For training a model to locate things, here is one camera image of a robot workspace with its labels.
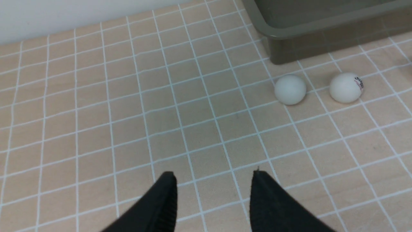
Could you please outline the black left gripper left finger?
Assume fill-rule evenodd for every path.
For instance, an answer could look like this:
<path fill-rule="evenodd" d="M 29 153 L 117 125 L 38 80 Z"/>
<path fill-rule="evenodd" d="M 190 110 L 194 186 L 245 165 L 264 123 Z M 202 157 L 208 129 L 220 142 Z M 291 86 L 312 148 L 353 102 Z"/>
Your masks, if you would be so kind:
<path fill-rule="evenodd" d="M 152 187 L 104 232 L 173 232 L 178 211 L 177 179 L 163 172 Z"/>

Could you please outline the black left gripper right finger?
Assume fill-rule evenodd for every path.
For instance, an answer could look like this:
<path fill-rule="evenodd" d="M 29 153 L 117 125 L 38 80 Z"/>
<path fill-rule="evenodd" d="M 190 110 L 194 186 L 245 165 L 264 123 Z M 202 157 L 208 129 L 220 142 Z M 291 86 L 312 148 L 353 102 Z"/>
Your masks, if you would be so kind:
<path fill-rule="evenodd" d="M 250 224 L 253 232 L 334 232 L 263 170 L 253 172 Z"/>

